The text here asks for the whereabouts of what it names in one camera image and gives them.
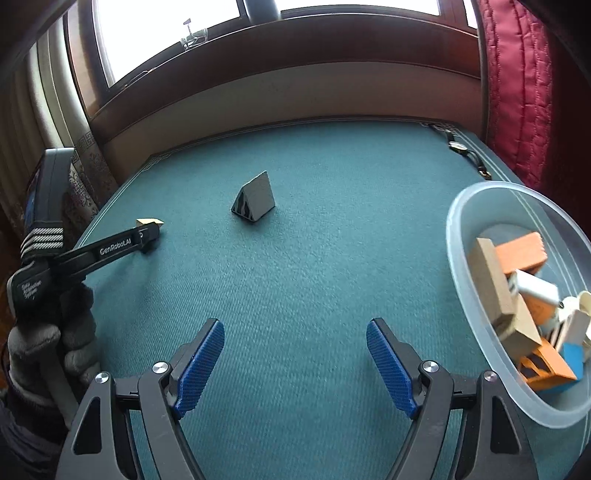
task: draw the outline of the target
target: gloved hand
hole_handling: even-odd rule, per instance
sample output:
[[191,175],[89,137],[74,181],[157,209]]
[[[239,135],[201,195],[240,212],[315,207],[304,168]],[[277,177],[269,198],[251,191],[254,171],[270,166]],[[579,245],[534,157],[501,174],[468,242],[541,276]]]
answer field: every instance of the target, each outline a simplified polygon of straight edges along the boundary
[[55,407],[40,363],[57,351],[65,373],[82,385],[100,371],[92,290],[79,284],[59,299],[49,299],[34,314],[17,319],[8,336],[9,376],[17,394],[39,407]]

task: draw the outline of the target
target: blue block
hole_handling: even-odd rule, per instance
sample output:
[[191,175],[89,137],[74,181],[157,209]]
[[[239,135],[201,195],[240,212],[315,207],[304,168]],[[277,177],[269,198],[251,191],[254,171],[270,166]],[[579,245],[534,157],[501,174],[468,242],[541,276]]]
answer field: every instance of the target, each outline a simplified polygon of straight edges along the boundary
[[564,343],[560,355],[573,371],[577,380],[583,378],[583,347],[573,343]]
[[560,356],[564,358],[564,361],[573,371],[577,380],[574,380],[569,383],[565,383],[564,385],[559,385],[558,387],[550,388],[546,390],[547,392],[552,393],[561,393],[567,391],[570,387],[575,385],[576,382],[583,378],[583,347],[580,345],[575,345],[573,343],[564,343],[562,346],[562,350],[560,351]]

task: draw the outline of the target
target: plastic bowl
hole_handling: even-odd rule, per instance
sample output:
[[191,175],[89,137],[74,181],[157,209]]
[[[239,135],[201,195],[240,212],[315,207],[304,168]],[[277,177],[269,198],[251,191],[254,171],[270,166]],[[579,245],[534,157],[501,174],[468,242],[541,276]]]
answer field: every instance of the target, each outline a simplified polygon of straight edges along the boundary
[[478,344],[507,392],[535,422],[552,429],[577,423],[591,408],[591,368],[562,393],[535,393],[505,353],[480,303],[466,253],[479,236],[500,244],[537,231],[548,261],[538,276],[558,286],[560,297],[577,296],[591,284],[591,244],[571,217],[554,202],[521,185],[501,181],[474,184],[453,201],[447,214],[447,256],[457,295]]

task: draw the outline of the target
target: green tablecloth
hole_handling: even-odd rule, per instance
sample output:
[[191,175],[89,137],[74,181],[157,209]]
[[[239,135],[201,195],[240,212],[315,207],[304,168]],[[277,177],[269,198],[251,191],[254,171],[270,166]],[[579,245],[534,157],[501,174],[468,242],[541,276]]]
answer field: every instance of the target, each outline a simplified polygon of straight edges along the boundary
[[[486,152],[495,180],[517,181]],[[277,207],[249,224],[230,207],[263,170]],[[477,181],[444,136],[407,121],[263,129],[152,159],[82,239],[135,218],[165,221],[154,252],[87,279],[103,367],[140,373],[216,317],[226,346],[181,422],[208,480],[383,479],[410,422],[373,365],[367,323],[382,316],[450,372],[487,367],[445,241],[451,202]],[[452,413],[437,479],[447,477],[459,418]],[[587,421],[566,430],[524,423],[540,479],[563,478],[587,441]],[[138,450],[155,478],[142,433]]]

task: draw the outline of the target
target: metal screw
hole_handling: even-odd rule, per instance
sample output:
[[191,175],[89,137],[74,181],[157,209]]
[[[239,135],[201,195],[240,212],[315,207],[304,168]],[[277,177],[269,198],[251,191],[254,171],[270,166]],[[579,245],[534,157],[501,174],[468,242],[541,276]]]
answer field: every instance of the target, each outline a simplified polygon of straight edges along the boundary
[[493,372],[492,370],[487,370],[486,372],[484,372],[484,379],[487,382],[496,382],[496,380],[499,378],[499,375],[497,375],[495,372]]
[[107,372],[101,372],[96,374],[95,382],[97,383],[105,383],[109,379],[109,374]]
[[439,370],[439,365],[437,365],[433,360],[427,360],[426,362],[423,362],[423,370],[432,374],[433,372]]
[[152,372],[155,374],[163,374],[168,370],[168,363],[166,362],[156,362],[152,367]]

